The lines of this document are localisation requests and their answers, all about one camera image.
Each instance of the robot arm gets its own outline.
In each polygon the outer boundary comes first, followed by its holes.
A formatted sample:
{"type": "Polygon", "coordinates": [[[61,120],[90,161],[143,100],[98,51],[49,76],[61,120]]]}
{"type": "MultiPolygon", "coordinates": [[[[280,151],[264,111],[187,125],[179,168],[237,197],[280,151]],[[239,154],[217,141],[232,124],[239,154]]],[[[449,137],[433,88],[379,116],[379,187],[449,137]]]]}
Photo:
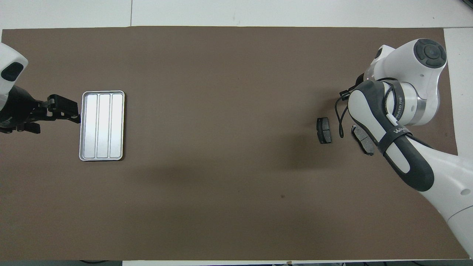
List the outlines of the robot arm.
{"type": "Polygon", "coordinates": [[[52,94],[45,102],[15,86],[28,60],[13,48],[0,43],[0,132],[13,130],[40,133],[37,121],[67,119],[80,123],[77,103],[52,94]]]}
{"type": "Polygon", "coordinates": [[[399,177],[436,207],[473,257],[471,163],[428,147],[404,127],[425,124],[435,115],[437,81],[445,63],[445,50],[432,40],[414,40],[395,50],[383,45],[365,81],[350,93],[348,111],[399,177]]]}

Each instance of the brown table mat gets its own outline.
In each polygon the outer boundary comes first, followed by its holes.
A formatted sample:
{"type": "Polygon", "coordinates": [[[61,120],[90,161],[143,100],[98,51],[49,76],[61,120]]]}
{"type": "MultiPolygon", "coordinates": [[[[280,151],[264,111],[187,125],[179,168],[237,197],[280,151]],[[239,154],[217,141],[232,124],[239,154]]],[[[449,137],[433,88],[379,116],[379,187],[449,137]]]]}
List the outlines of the brown table mat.
{"type": "MultiPolygon", "coordinates": [[[[0,259],[467,258],[379,152],[361,153],[349,116],[337,134],[338,92],[380,45],[421,37],[444,44],[439,28],[4,30],[33,97],[123,90],[127,109],[122,161],[80,161],[69,121],[0,136],[0,259]]],[[[447,69],[439,87],[437,116],[411,130],[456,154],[447,69]]]]}

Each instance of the metal tray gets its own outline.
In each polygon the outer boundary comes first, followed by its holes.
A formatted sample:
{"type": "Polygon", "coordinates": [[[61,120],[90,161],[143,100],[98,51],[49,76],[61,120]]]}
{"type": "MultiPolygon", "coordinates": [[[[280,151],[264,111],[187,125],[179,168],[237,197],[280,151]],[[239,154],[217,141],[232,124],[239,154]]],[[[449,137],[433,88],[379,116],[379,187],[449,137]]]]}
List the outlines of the metal tray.
{"type": "Polygon", "coordinates": [[[123,156],[125,93],[86,91],[82,95],[79,158],[120,160],[123,156]]]}

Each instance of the black cable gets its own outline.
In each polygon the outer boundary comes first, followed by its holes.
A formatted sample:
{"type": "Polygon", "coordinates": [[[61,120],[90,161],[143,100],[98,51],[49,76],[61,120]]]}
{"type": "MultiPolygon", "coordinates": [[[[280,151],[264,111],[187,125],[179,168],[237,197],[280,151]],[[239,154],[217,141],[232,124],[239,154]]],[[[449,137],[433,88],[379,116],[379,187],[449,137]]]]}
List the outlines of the black cable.
{"type": "Polygon", "coordinates": [[[392,91],[393,94],[394,94],[393,88],[394,88],[393,86],[389,86],[389,89],[387,90],[387,92],[386,92],[386,94],[385,94],[385,96],[384,96],[384,98],[383,98],[383,106],[385,107],[384,109],[385,109],[385,111],[386,111],[386,115],[387,115],[387,105],[386,105],[387,97],[388,97],[388,95],[389,95],[389,93],[390,93],[391,91],[392,91]]]}
{"type": "Polygon", "coordinates": [[[98,261],[80,260],[80,261],[82,261],[83,263],[87,263],[87,264],[98,264],[98,263],[102,263],[102,262],[105,262],[105,261],[108,261],[108,260],[98,260],[98,261]]]}
{"type": "Polygon", "coordinates": [[[337,115],[337,120],[338,120],[338,134],[340,135],[340,137],[343,139],[344,137],[344,133],[343,133],[343,126],[342,126],[342,121],[343,121],[343,117],[345,116],[345,113],[347,112],[348,110],[348,106],[345,107],[345,110],[343,111],[342,115],[340,116],[338,114],[338,108],[337,108],[337,105],[338,105],[338,102],[340,102],[342,98],[338,98],[338,100],[335,102],[335,114],[337,115]]]}
{"type": "Polygon", "coordinates": [[[425,264],[420,264],[420,263],[418,263],[416,261],[413,261],[413,260],[411,260],[411,262],[414,263],[415,265],[418,265],[418,266],[429,266],[429,265],[425,265],[425,264]]]}

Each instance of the white table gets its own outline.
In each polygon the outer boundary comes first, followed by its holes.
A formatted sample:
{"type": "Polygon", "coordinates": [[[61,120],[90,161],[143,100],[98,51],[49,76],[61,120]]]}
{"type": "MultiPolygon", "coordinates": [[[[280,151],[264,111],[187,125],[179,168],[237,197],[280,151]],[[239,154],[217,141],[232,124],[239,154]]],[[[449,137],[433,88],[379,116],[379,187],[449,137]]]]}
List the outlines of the white table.
{"type": "MultiPolygon", "coordinates": [[[[458,154],[473,159],[473,10],[461,0],[0,0],[0,30],[130,26],[442,27],[458,154]]],[[[292,259],[297,258],[123,265],[284,264],[292,259]]],[[[311,262],[333,261],[292,260],[311,262]]]]}

